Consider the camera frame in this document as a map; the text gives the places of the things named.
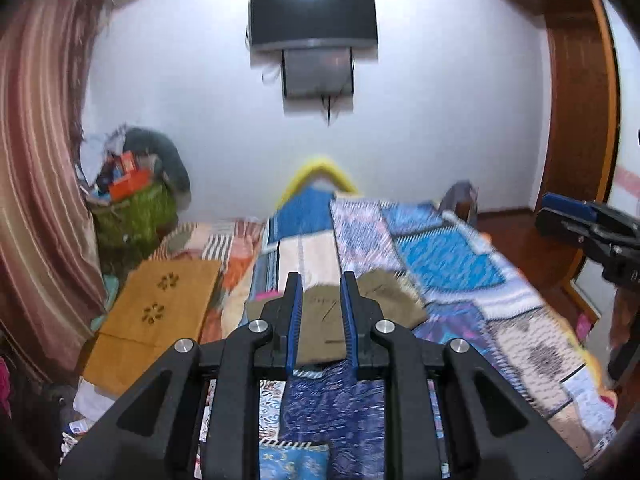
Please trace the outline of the grey stuffed pillow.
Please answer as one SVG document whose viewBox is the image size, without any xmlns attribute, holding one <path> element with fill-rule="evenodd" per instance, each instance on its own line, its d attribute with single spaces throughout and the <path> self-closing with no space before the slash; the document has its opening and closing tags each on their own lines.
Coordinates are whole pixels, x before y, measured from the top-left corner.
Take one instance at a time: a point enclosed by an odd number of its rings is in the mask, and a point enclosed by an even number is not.
<svg viewBox="0 0 640 480">
<path fill-rule="evenodd" d="M 131 152 L 137 163 L 162 180 L 177 204 L 178 211 L 191 203 L 191 181 L 178 148 L 166 134 L 148 128 L 127 127 L 124 151 Z"/>
</svg>

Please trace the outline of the blue patchwork bedspread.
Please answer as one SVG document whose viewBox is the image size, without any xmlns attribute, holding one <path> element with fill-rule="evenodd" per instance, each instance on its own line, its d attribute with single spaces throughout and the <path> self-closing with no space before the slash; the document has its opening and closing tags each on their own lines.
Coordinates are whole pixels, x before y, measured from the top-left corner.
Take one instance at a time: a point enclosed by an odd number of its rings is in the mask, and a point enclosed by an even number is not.
<svg viewBox="0 0 640 480">
<path fill-rule="evenodd" d="M 262 310 L 256 296 L 282 292 L 291 272 L 302 277 L 304 313 L 293 376 L 260 387 L 264 478 L 383 477 L 383 385 L 347 366 L 344 271 L 416 336 L 469 341 L 585 462 L 613 439 L 616 397 L 596 360 L 525 276 L 450 212 L 307 188 L 265 222 L 241 324 Z"/>
</svg>

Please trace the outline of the wooden wardrobe frame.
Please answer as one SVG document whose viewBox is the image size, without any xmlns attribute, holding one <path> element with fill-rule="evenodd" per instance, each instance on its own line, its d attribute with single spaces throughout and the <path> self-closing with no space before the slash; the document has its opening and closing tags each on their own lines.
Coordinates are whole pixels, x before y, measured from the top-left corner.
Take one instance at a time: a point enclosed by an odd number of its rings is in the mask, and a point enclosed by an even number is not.
<svg viewBox="0 0 640 480">
<path fill-rule="evenodd" d="M 542 175 L 533 203 L 483 212 L 480 228 L 570 324 L 593 322 L 596 310 L 572 285 L 584 264 L 582 252 L 539 235 L 534 221 L 547 192 L 598 202 L 608 197 L 620 123 L 612 32 L 602 0 L 508 1 L 544 20 L 550 120 L 542 128 Z"/>
</svg>

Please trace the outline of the small black wall monitor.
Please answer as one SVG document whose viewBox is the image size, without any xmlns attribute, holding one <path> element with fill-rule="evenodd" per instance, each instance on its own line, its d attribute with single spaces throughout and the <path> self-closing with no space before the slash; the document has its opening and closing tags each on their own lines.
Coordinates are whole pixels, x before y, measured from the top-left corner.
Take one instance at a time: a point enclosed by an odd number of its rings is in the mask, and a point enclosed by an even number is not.
<svg viewBox="0 0 640 480">
<path fill-rule="evenodd" d="M 337 98 L 354 92 L 354 60 L 349 48 L 284 50 L 285 99 Z"/>
</svg>

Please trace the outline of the pink heart wall stickers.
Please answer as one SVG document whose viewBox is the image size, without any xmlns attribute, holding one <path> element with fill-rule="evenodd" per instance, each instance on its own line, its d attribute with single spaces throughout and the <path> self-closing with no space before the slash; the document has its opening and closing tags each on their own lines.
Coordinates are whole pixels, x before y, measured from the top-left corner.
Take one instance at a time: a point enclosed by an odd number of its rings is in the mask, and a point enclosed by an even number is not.
<svg viewBox="0 0 640 480">
<path fill-rule="evenodd" d="M 616 166 L 613 183 L 622 188 L 626 193 L 635 198 L 640 198 L 640 176 L 626 169 L 624 166 Z"/>
</svg>

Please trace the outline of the orange striped blanket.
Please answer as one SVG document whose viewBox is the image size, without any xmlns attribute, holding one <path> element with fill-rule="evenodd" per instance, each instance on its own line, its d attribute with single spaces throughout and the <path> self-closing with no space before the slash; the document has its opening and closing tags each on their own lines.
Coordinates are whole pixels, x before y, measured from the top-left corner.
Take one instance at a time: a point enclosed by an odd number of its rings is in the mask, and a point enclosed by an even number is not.
<svg viewBox="0 0 640 480">
<path fill-rule="evenodd" d="M 265 221 L 243 218 L 181 223 L 150 255 L 152 260 L 216 260 L 221 264 L 217 291 L 201 330 L 202 344 L 226 338 L 241 324 L 265 228 Z"/>
</svg>

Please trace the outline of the green patterned storage bag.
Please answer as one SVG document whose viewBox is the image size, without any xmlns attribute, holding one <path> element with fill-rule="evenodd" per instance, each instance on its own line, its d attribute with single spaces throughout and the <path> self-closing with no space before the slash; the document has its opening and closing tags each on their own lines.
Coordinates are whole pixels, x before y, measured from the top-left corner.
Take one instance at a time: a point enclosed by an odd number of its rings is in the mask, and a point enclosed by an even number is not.
<svg viewBox="0 0 640 480">
<path fill-rule="evenodd" d="M 137 266 L 178 222 L 174 196 L 160 182 L 117 203 L 91 204 L 89 210 L 104 273 L 119 274 Z"/>
</svg>

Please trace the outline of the yellow headboard edge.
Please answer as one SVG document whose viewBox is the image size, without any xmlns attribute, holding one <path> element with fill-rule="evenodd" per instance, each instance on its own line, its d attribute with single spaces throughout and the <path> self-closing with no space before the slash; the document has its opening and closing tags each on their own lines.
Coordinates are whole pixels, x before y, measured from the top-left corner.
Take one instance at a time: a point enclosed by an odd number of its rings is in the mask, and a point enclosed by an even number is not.
<svg viewBox="0 0 640 480">
<path fill-rule="evenodd" d="M 285 187 L 277 208 L 282 208 L 291 198 L 300 191 L 303 191 L 307 184 L 317 181 L 318 179 L 328 181 L 340 192 L 347 194 L 359 193 L 354 181 L 343 169 L 337 166 L 329 157 L 319 156 L 308 159 L 300 166 L 299 170 L 296 171 L 294 177 L 292 177 Z"/>
</svg>

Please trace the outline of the orange box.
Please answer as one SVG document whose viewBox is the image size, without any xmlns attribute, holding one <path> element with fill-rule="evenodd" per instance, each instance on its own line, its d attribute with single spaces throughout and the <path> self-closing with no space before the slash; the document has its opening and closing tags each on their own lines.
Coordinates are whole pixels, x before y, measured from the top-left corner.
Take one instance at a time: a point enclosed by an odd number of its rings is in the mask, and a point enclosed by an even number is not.
<svg viewBox="0 0 640 480">
<path fill-rule="evenodd" d="M 108 194 L 112 202 L 120 202 L 146 188 L 151 180 L 151 171 L 138 164 L 133 152 L 126 151 L 114 159 Z"/>
</svg>

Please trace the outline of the pink folded cloth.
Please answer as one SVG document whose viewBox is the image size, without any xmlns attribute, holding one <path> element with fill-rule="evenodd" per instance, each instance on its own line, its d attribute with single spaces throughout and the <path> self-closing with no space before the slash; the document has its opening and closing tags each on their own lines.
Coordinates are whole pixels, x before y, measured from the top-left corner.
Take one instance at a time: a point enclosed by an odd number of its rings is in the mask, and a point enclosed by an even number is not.
<svg viewBox="0 0 640 480">
<path fill-rule="evenodd" d="M 283 292 L 280 290 L 268 290 L 268 292 L 261 292 L 256 296 L 258 301 L 268 302 L 271 300 L 275 300 L 281 298 L 283 296 Z"/>
</svg>

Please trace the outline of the white papers pile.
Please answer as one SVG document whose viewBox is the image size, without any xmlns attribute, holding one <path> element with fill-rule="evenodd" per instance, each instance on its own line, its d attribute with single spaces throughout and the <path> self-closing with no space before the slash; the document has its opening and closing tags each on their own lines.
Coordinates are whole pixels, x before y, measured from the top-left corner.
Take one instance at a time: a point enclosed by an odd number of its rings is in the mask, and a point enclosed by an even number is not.
<svg viewBox="0 0 640 480">
<path fill-rule="evenodd" d="M 79 378 L 77 389 L 73 397 L 70 409 L 70 420 L 63 422 L 61 458 L 66 455 L 88 432 L 89 429 L 107 412 L 115 403 L 116 396 L 107 393 L 101 388 L 88 382 L 85 378 Z"/>
</svg>

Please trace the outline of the striped red brown curtain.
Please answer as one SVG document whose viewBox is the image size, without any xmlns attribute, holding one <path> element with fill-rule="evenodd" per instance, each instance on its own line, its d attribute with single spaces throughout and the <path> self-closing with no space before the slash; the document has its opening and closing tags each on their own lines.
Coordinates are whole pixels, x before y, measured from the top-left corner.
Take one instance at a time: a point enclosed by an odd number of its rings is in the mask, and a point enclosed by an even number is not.
<svg viewBox="0 0 640 480">
<path fill-rule="evenodd" d="M 1 330 L 47 382 L 75 377 L 105 289 L 77 181 L 105 0 L 23 0 L 1 38 Z"/>
</svg>

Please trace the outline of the brown wooden door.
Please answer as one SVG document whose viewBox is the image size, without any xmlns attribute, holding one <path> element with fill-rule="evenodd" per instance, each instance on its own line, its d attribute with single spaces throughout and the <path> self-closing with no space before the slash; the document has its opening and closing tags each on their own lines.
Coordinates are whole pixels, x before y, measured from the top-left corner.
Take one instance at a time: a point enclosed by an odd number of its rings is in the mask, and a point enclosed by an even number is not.
<svg viewBox="0 0 640 480">
<path fill-rule="evenodd" d="M 588 13 L 548 14 L 551 113 L 546 193 L 575 200 L 608 197 L 620 118 L 617 63 L 608 24 Z"/>
</svg>

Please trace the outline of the large black wall television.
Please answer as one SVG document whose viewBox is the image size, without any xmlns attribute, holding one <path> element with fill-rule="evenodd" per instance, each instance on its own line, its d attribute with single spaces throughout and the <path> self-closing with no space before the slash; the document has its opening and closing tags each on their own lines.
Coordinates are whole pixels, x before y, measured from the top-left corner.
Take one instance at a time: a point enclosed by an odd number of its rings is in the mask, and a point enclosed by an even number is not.
<svg viewBox="0 0 640 480">
<path fill-rule="evenodd" d="M 375 0 L 250 0 L 248 40 L 255 51 L 374 48 Z"/>
</svg>

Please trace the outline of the dark bag by bed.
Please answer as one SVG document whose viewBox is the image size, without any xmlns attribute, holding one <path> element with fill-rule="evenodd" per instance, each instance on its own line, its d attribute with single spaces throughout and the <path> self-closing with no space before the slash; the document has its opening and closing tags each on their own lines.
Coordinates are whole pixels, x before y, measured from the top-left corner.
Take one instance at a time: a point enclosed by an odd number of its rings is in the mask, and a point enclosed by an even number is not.
<svg viewBox="0 0 640 480">
<path fill-rule="evenodd" d="M 451 185 L 440 200 L 438 211 L 451 211 L 473 228 L 477 227 L 477 189 L 469 180 Z"/>
</svg>

